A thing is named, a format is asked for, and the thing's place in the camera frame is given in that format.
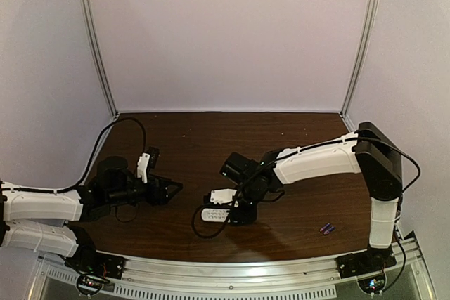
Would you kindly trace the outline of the white remote control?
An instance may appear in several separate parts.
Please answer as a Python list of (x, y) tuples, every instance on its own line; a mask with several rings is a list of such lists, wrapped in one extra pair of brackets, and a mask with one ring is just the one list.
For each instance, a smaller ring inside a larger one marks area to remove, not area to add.
[(204, 222), (229, 223), (230, 222), (229, 212), (230, 209), (207, 207), (201, 211), (200, 217)]

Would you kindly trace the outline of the right circuit board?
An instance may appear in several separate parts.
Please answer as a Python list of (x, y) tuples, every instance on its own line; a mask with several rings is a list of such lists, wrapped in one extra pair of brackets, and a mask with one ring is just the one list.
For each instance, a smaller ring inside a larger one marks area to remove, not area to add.
[(359, 289), (368, 295), (378, 295), (384, 292), (387, 285), (387, 276), (384, 272), (374, 275), (364, 276), (357, 279)]

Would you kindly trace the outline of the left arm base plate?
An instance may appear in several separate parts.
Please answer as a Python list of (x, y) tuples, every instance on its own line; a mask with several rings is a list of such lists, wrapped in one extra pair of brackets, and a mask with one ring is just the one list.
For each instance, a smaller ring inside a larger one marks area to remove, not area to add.
[(104, 278), (120, 279), (126, 259), (123, 256), (105, 254), (90, 247), (79, 248), (72, 257), (65, 257), (65, 265), (82, 273), (92, 273)]

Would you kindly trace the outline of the circuit board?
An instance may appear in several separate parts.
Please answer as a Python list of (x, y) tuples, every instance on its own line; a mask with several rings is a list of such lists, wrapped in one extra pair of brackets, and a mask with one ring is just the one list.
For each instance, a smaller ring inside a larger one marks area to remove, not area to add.
[(364, 276), (357, 279), (359, 289), (368, 295), (378, 295), (384, 292), (387, 285), (387, 276), (384, 272), (374, 275)]
[(104, 277), (83, 273), (78, 276), (75, 287), (84, 296), (97, 295), (110, 281)]

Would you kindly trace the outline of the left aluminium frame post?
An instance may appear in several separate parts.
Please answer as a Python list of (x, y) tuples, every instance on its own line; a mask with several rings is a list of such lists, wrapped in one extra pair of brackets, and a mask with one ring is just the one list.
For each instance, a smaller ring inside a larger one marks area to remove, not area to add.
[(94, 15), (91, 8), (90, 0), (80, 0), (82, 14), (84, 17), (86, 33), (89, 42), (89, 48), (91, 51), (92, 59), (94, 62), (94, 67), (96, 69), (96, 74), (98, 76), (99, 84), (105, 98), (105, 102), (108, 108), (108, 112), (111, 117), (118, 116), (117, 107), (113, 98), (113, 93), (110, 88), (110, 84), (105, 71), (105, 65), (101, 55), (100, 44), (98, 41), (98, 36), (96, 32), (96, 26), (94, 21)]

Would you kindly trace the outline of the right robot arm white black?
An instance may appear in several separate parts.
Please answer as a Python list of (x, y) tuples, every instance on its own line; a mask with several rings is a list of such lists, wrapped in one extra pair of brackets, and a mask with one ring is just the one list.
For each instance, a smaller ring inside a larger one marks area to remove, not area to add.
[(373, 123), (362, 122), (357, 131), (322, 143), (268, 151), (258, 162), (233, 152), (220, 173), (236, 186), (213, 191), (210, 200), (230, 207), (260, 202), (298, 181), (362, 174), (371, 198), (371, 227), (360, 265), (374, 273), (387, 262), (403, 194), (401, 153)]

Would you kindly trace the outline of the front aluminium rail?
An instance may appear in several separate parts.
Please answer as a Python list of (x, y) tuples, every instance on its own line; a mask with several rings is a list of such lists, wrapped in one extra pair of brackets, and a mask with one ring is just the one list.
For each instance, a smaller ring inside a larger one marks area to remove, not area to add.
[(406, 265), (381, 296), (359, 289), (364, 278), (340, 277), (337, 257), (263, 263), (193, 263), (126, 256), (119, 280), (91, 298), (75, 287), (78, 274), (50, 255), (39, 257), (25, 299), (437, 299), (418, 241), (402, 241)]

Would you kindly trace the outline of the aluminium frame post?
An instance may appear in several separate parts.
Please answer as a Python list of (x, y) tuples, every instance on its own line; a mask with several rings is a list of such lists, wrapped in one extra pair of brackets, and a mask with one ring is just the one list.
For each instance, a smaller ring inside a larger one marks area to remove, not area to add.
[(101, 55), (100, 44), (98, 41), (98, 36), (96, 32), (96, 26), (94, 21), (94, 15), (91, 8), (90, 0), (80, 0), (82, 14), (84, 17), (86, 33), (89, 42), (89, 48), (91, 51), (92, 59), (94, 62), (94, 67), (96, 69), (96, 74), (98, 76), (99, 84), (105, 98), (105, 102), (108, 108), (108, 112), (111, 117), (118, 116), (117, 107), (113, 98), (113, 93), (110, 88), (110, 84), (105, 71), (105, 65)]
[(361, 29), (361, 36), (359, 39), (358, 48), (356, 50), (356, 57), (352, 66), (352, 73), (350, 81), (345, 94), (345, 99), (342, 104), (340, 115), (343, 119), (346, 119), (349, 114), (350, 105), (354, 94), (356, 93), (357, 84), (361, 75), (368, 46), (370, 43), (371, 33), (375, 24), (376, 15), (378, 12), (380, 0), (367, 0), (366, 12), (364, 15), (363, 26)]

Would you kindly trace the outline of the blue battery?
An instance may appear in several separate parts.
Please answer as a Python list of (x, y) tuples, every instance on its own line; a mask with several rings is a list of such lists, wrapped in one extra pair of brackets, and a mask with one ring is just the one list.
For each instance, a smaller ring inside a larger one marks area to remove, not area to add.
[(329, 235), (330, 233), (332, 233), (335, 230), (335, 226), (330, 226), (329, 228), (325, 229), (323, 231), (323, 235)]
[(325, 230), (327, 230), (329, 227), (331, 227), (331, 224), (330, 223), (327, 223), (327, 224), (325, 224), (324, 226), (322, 226), (320, 229), (319, 229), (319, 232), (320, 233), (323, 233)]

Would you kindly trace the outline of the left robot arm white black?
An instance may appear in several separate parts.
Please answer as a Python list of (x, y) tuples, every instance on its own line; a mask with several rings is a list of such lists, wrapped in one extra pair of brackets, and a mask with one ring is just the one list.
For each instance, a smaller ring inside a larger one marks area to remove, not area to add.
[(1, 182), (1, 246), (72, 258), (87, 275), (101, 269), (96, 246), (72, 222), (92, 222), (124, 205), (167, 204), (182, 183), (151, 174), (155, 158), (144, 152), (132, 172), (123, 157), (107, 157), (86, 185), (63, 189), (22, 187)]

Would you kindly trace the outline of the right aluminium frame post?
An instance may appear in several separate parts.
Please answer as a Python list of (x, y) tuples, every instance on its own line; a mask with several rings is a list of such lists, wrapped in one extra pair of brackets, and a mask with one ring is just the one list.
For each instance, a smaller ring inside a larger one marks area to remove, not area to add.
[(378, 12), (380, 0), (367, 0), (366, 12), (364, 15), (363, 26), (361, 29), (361, 36), (359, 39), (358, 48), (356, 50), (356, 57), (352, 66), (352, 73), (350, 81), (345, 94), (345, 99), (342, 104), (340, 115), (343, 119), (346, 119), (349, 114), (350, 105), (354, 94), (356, 93), (357, 84), (361, 75), (368, 46), (370, 43), (371, 33), (375, 24), (376, 15)]

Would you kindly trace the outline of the blue battery upper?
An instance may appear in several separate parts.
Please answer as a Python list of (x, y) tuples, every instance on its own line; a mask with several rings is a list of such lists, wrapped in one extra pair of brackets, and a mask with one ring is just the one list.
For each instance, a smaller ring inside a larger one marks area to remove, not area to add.
[(325, 230), (327, 230), (329, 227), (331, 227), (331, 224), (330, 223), (327, 223), (327, 224), (325, 224), (324, 226), (322, 226), (320, 229), (319, 229), (319, 232), (320, 233), (323, 233)]

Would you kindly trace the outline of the blue battery lower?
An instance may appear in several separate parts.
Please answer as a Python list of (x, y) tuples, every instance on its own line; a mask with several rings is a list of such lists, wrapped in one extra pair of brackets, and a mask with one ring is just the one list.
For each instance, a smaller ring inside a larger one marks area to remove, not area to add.
[(330, 226), (329, 228), (325, 229), (323, 231), (323, 235), (329, 235), (330, 233), (332, 233), (335, 230), (335, 226)]

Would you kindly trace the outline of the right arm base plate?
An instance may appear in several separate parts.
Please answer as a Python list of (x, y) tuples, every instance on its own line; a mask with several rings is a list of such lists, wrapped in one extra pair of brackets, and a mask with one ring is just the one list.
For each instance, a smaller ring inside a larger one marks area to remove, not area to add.
[(336, 258), (341, 279), (381, 271), (395, 266), (397, 261), (391, 248), (372, 249), (358, 253), (349, 253)]

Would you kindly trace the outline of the left circuit board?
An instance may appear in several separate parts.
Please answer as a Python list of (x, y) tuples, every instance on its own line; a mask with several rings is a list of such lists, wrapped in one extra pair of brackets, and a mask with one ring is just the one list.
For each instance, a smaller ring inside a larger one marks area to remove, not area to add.
[(78, 276), (75, 287), (84, 296), (97, 295), (110, 281), (104, 277), (83, 273)]

